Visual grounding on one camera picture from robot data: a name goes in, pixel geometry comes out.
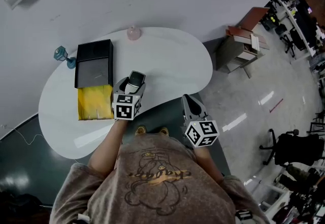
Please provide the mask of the pink glass vase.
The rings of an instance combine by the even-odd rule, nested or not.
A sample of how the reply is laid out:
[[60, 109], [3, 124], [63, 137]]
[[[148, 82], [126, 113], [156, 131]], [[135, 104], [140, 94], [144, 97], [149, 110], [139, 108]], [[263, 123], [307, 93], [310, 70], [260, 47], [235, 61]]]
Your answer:
[[142, 31], [139, 27], [131, 26], [126, 31], [127, 38], [131, 41], [136, 41], [141, 37]]

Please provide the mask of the black equipment heap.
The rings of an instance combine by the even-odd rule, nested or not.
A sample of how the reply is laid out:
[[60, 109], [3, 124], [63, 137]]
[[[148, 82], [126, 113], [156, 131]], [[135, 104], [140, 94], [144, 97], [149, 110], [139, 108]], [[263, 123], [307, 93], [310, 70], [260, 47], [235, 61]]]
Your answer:
[[274, 180], [275, 183], [284, 185], [293, 193], [307, 195], [314, 187], [317, 187], [314, 199], [322, 201], [325, 196], [325, 177], [321, 177], [315, 168], [310, 168], [307, 172], [289, 164], [285, 167], [286, 172], [294, 178], [292, 180], [285, 174], [280, 174]]

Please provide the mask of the black office chair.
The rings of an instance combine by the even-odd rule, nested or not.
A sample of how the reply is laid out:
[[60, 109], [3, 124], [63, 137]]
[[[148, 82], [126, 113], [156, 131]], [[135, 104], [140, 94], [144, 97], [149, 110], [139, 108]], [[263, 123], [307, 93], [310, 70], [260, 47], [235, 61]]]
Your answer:
[[283, 36], [280, 37], [280, 40], [282, 40], [287, 46], [287, 49], [285, 50], [285, 53], [288, 53], [289, 51], [291, 51], [292, 58], [296, 57], [296, 55], [295, 55], [296, 45], [295, 45], [295, 41], [294, 41], [294, 39], [295, 39], [294, 36], [295, 36], [296, 32], [297, 32], [296, 29], [292, 28], [289, 31], [289, 35], [290, 35], [291, 38], [289, 38], [289, 36], [287, 34], [284, 34]]
[[298, 136], [297, 129], [275, 137], [273, 129], [269, 129], [272, 134], [273, 145], [271, 147], [259, 146], [260, 150], [270, 150], [271, 154], [263, 164], [268, 165], [274, 160], [275, 165], [284, 166], [290, 163], [301, 163], [312, 166], [316, 161], [325, 159], [325, 139], [318, 134], [306, 137]]

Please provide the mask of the white kidney-shaped table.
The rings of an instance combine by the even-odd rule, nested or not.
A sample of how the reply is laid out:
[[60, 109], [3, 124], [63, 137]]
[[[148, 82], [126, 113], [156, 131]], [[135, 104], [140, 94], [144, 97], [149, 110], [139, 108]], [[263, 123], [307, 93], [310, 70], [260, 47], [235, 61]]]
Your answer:
[[[113, 43], [114, 81], [132, 71], [146, 76], [141, 113], [207, 86], [213, 64], [201, 41], [173, 28], [144, 27], [141, 31], [135, 41], [128, 39], [125, 30], [105, 35]], [[60, 64], [44, 86], [38, 111], [46, 142], [56, 153], [69, 159], [92, 153], [114, 123], [112, 119], [78, 119], [74, 81], [74, 70]]]

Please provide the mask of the white metal rack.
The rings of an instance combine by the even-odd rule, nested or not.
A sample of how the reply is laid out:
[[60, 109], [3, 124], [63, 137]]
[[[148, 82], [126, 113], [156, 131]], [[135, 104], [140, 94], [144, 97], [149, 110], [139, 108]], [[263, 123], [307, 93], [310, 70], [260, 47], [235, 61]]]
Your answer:
[[275, 191], [279, 194], [278, 199], [270, 204], [268, 202], [262, 201], [261, 205], [263, 205], [266, 208], [265, 215], [267, 218], [272, 218], [275, 216], [275, 214], [284, 206], [288, 205], [289, 203], [289, 197], [290, 197], [290, 191], [288, 189], [282, 189], [275, 185], [268, 184], [262, 180], [258, 181], [258, 184], [261, 184], [265, 187], [268, 187], [272, 191]]

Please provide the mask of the long white desk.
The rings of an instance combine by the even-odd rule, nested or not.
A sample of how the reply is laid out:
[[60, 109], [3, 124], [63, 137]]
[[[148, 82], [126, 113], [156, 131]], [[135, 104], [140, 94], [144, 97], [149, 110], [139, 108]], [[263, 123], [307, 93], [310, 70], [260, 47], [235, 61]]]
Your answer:
[[284, 9], [285, 17], [297, 32], [302, 41], [303, 49], [307, 50], [305, 57], [314, 57], [323, 39], [318, 24], [310, 15], [310, 7], [305, 0], [276, 0]]

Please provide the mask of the black box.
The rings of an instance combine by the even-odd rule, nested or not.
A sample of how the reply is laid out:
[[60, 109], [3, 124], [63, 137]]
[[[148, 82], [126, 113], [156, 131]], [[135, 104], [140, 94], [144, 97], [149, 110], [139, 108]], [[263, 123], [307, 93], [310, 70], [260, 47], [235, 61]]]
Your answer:
[[78, 98], [78, 119], [114, 118], [113, 43], [110, 39], [80, 44], [77, 49], [75, 88]]

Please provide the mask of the person's right forearm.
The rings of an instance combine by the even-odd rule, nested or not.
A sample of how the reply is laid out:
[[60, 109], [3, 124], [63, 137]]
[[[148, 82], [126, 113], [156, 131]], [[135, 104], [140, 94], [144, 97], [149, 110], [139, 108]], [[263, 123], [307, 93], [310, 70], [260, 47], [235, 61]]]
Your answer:
[[207, 147], [194, 148], [198, 165], [217, 183], [223, 181], [223, 175], [214, 163]]

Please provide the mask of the black white striped device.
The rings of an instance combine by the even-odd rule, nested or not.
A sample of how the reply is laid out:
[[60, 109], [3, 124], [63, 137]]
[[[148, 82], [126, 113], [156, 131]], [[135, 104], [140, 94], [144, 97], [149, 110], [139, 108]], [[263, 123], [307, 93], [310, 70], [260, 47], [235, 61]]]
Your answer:
[[238, 210], [236, 211], [236, 222], [238, 223], [251, 223], [253, 220], [253, 215], [248, 210]]

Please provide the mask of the grey cabinet with brown top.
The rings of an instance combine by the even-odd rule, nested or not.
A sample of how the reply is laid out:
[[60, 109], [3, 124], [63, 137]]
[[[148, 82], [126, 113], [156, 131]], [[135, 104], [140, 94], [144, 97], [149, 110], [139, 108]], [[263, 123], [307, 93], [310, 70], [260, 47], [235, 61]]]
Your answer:
[[231, 73], [243, 69], [251, 77], [246, 67], [270, 49], [265, 38], [253, 32], [268, 11], [269, 8], [253, 7], [237, 25], [227, 27], [226, 38], [215, 51], [217, 70], [227, 69]]

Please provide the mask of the small black device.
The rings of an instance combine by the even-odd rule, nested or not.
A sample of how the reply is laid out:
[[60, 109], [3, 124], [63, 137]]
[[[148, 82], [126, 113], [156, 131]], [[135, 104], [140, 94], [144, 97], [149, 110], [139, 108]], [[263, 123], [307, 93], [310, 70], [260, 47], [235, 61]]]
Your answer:
[[135, 93], [142, 86], [145, 80], [145, 74], [138, 71], [132, 71], [128, 77], [125, 87], [125, 94]]

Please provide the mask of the person's brown printed shirt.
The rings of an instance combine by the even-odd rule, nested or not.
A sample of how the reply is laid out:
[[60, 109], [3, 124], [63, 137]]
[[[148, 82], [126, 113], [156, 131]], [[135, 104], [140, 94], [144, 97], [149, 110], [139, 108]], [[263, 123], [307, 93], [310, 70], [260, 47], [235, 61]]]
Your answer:
[[50, 224], [251, 224], [268, 219], [235, 176], [215, 182], [180, 142], [162, 135], [135, 137], [123, 145], [114, 170], [104, 177], [73, 164], [54, 202]]

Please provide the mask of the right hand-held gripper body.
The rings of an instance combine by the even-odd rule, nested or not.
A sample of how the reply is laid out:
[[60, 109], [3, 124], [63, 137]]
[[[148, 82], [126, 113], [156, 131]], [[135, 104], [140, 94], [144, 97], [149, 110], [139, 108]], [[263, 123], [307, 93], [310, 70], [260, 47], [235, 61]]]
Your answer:
[[184, 117], [183, 136], [194, 148], [211, 146], [219, 137], [216, 121], [210, 115], [190, 115]]

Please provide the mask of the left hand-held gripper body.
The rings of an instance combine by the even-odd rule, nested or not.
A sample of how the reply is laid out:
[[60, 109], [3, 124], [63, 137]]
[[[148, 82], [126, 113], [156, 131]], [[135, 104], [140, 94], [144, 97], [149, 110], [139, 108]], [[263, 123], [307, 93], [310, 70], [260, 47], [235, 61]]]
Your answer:
[[140, 113], [141, 96], [117, 94], [113, 96], [113, 113], [115, 120], [134, 120]]

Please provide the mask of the red floor tape strip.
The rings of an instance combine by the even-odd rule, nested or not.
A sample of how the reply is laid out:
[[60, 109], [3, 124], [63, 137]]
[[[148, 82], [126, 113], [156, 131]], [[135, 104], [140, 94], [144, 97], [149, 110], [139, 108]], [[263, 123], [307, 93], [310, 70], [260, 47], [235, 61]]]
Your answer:
[[272, 113], [282, 102], [283, 102], [283, 98], [273, 108], [269, 110], [269, 113]]

